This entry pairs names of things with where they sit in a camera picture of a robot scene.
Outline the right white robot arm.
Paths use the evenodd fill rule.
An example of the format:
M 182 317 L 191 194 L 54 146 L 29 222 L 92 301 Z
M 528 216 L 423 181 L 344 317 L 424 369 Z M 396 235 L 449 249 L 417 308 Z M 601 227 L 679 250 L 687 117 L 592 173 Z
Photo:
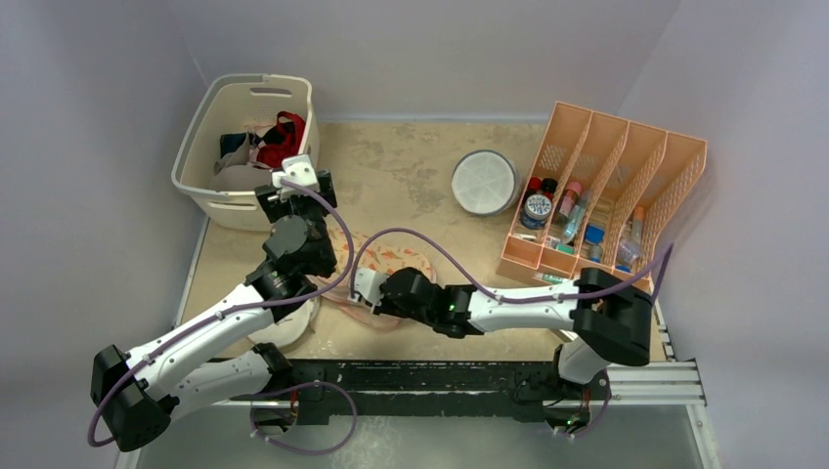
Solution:
M 569 331 L 575 339 L 557 353 L 551 390 L 571 398 L 609 364 L 650 362 L 653 299 L 633 279 L 596 268 L 576 279 L 538 287 L 441 286 L 415 268 L 393 274 L 361 268 L 352 297 L 377 315 L 413 320 L 450 338 L 506 329 Z

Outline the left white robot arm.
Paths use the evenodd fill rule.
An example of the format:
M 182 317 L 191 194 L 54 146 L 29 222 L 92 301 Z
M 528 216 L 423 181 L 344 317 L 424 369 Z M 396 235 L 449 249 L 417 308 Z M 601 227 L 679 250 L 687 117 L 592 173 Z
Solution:
M 239 359 L 214 356 L 242 337 L 286 319 L 307 302 L 344 281 L 326 215 L 340 228 L 330 173 L 310 167 L 284 168 L 269 185 L 256 189 L 273 233 L 264 241 L 265 258 L 221 301 L 166 334 L 128 351 L 109 345 L 92 364 L 90 397 L 95 406 L 86 440 L 90 447 L 111 444 L 123 452 L 142 448 L 177 418 L 236 396 L 261 393 L 277 400 L 290 390 L 291 373 L 274 345 L 259 345 Z

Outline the floral bra laundry bag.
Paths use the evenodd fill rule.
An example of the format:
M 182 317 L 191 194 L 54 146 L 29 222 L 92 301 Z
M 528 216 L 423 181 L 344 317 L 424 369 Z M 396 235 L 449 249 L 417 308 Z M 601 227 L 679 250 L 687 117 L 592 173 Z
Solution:
M 330 284 L 341 274 L 350 252 L 346 235 L 340 227 L 331 225 L 327 230 L 337 259 L 337 267 L 335 273 L 330 278 L 309 277 L 309 280 L 315 283 L 320 289 Z M 413 248 L 403 247 L 394 243 L 388 244 L 374 241 L 366 253 L 360 258 L 358 266 L 388 275 L 398 270 L 411 267 L 419 269 L 431 281 L 437 280 L 435 269 L 424 254 L 415 251 Z M 376 316 L 367 307 L 350 303 L 348 301 L 348 294 L 348 281 L 345 279 L 335 288 L 324 293 L 323 297 L 327 300 L 328 304 L 336 307 L 353 320 L 374 330 L 389 331 L 403 323 L 402 319 L 387 315 Z

